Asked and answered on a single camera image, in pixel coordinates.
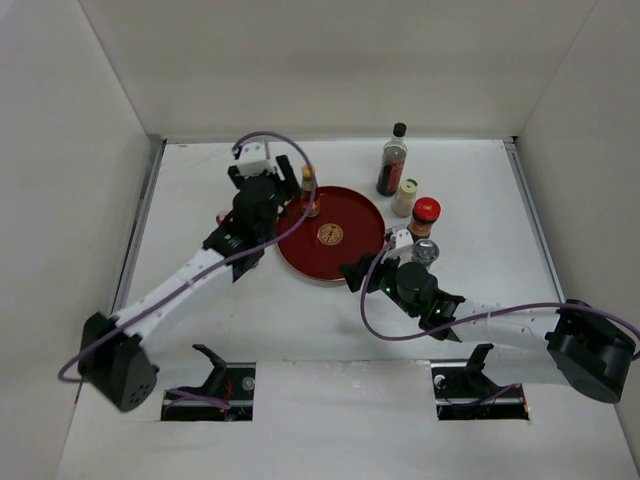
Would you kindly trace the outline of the yellow cap red sauce bottle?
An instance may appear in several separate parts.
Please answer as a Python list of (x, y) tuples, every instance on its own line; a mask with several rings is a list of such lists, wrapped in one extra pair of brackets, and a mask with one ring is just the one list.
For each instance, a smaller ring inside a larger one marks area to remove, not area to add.
[(302, 167), (301, 180), (301, 212), (307, 213), (308, 218), (313, 218), (320, 213), (320, 192), (318, 190), (315, 167)]

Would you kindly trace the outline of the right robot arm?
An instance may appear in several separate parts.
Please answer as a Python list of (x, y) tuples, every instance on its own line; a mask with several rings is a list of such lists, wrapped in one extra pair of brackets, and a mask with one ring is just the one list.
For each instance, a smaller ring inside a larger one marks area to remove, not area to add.
[(381, 292), (417, 319), (416, 338), (473, 344), (456, 376), (474, 398), (539, 383), (616, 404), (639, 357), (636, 327), (579, 300), (483, 306), (442, 290), (424, 265), (382, 255), (365, 254), (339, 270), (351, 291)]

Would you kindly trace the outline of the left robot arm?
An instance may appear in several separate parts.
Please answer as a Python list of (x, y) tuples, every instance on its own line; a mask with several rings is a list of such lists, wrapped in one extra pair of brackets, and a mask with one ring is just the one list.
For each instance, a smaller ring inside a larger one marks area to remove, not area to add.
[(95, 313), (84, 323), (78, 372), (122, 413), (138, 408), (156, 387), (152, 339), (174, 328), (188, 301), (206, 287), (227, 287), (253, 268), (279, 240), (280, 211), (300, 195), (285, 155), (238, 161), (228, 176), (237, 189), (232, 210), (194, 256), (136, 303), (111, 316)]

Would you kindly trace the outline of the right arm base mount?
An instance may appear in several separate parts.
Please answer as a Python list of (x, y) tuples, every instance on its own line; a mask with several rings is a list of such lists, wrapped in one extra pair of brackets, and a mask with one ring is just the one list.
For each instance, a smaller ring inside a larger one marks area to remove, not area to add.
[(431, 364), (439, 420), (529, 420), (521, 385), (499, 386), (484, 374), (486, 358), (493, 349), (492, 344), (480, 344), (465, 361)]

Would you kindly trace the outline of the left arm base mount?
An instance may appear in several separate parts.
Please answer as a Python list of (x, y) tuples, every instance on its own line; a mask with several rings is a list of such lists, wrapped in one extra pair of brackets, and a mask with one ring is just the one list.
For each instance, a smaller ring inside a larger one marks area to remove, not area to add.
[(165, 422), (244, 422), (253, 420), (257, 365), (226, 362), (203, 344), (192, 348), (211, 363), (199, 386), (181, 386), (164, 393), (160, 420)]

